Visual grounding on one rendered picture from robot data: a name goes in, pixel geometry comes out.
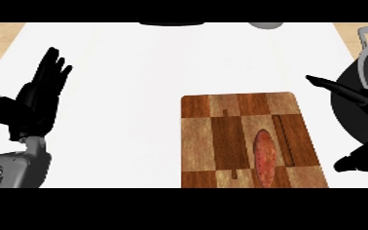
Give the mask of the grey rounded object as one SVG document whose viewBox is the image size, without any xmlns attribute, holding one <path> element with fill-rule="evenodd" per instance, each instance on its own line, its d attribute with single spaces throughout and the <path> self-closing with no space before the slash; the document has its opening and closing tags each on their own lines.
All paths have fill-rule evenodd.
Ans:
<svg viewBox="0 0 368 230">
<path fill-rule="evenodd" d="M 282 26 L 282 22 L 250 22 L 250 24 L 260 29 L 275 29 Z"/>
</svg>

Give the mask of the checkered wooden cutting board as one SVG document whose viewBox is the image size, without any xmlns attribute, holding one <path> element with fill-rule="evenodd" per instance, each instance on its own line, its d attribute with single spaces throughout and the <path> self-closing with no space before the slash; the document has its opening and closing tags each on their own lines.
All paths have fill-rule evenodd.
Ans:
<svg viewBox="0 0 368 230">
<path fill-rule="evenodd" d="M 322 167 L 294 94 L 182 98 L 182 187 L 260 185 L 253 142 L 264 129 L 276 147 L 272 188 L 325 188 Z"/>
</svg>

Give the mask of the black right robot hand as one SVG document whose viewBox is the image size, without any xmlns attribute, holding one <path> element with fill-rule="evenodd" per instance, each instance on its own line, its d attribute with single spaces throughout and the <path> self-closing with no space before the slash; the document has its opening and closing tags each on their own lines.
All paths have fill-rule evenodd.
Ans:
<svg viewBox="0 0 368 230">
<path fill-rule="evenodd" d="M 313 86 L 325 88 L 337 96 L 352 102 L 360 111 L 368 115 L 368 90 L 356 91 L 346 85 L 310 75 L 306 76 L 306 79 Z M 334 169 L 338 173 L 347 171 L 368 172 L 368 141 L 350 152 L 347 156 L 337 160 Z"/>
</svg>

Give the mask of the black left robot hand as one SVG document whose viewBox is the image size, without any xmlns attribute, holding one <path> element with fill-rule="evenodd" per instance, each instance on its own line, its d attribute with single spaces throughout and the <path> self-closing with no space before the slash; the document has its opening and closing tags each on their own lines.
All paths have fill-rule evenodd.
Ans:
<svg viewBox="0 0 368 230">
<path fill-rule="evenodd" d="M 59 50 L 49 48 L 32 79 L 15 99 L 0 96 L 0 124 L 9 127 L 12 141 L 46 136 L 52 131 L 63 90 L 72 67 L 65 66 Z"/>
</svg>

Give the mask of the black rounded object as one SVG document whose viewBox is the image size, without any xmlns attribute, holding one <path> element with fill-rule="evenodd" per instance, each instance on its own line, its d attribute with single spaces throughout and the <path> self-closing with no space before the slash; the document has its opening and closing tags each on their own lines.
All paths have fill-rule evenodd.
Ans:
<svg viewBox="0 0 368 230">
<path fill-rule="evenodd" d="M 195 26 L 204 24 L 204 22 L 140 22 L 142 25 L 149 26 Z"/>
</svg>

